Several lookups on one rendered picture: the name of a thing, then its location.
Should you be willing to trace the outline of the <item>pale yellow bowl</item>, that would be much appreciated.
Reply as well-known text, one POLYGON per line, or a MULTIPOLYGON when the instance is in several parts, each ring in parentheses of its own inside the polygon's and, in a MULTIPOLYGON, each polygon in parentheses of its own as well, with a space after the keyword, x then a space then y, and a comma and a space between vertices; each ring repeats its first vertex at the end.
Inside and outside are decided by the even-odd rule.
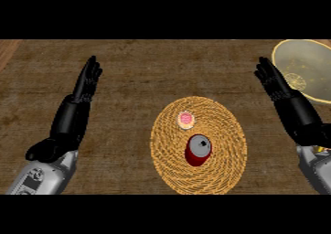
POLYGON ((287 39, 275 46, 272 61, 309 100, 331 104, 331 47, 314 39, 287 39))

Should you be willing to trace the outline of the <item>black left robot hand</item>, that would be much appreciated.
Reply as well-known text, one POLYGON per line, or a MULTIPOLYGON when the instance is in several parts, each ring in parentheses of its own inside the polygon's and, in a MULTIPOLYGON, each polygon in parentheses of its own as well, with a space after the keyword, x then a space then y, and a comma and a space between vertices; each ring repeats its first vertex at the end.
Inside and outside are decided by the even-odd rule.
POLYGON ((27 153, 29 161, 52 163, 70 151, 76 151, 85 139, 91 103, 102 75, 101 63, 92 56, 83 67, 73 94, 61 102, 51 129, 51 136, 34 144, 27 153))

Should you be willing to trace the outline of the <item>red can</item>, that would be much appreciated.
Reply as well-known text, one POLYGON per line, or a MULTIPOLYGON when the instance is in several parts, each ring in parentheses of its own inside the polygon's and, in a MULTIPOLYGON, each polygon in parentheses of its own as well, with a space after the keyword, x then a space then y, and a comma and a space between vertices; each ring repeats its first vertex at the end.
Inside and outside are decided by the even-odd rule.
POLYGON ((191 166, 201 166, 213 153, 210 138, 203 134, 195 134, 188 141, 185 149, 185 159, 191 166))

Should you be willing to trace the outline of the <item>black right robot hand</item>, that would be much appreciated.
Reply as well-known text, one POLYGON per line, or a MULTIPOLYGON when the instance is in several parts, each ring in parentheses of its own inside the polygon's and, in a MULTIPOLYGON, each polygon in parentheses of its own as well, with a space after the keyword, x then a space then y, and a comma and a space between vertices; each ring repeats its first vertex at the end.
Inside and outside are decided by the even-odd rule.
POLYGON ((302 146, 331 148, 331 123, 324 123, 305 94, 291 88, 271 59, 260 57, 254 72, 272 99, 285 131, 302 146))

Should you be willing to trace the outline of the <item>round woven wicker placemat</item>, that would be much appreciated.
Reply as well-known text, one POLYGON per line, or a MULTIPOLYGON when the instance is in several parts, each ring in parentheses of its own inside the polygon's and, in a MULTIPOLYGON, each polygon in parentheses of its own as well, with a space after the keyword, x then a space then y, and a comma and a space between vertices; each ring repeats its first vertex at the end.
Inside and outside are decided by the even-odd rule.
POLYGON ((223 195, 247 164, 243 126, 229 109, 206 97, 185 97, 161 111, 151 129, 154 167, 173 190, 223 195))

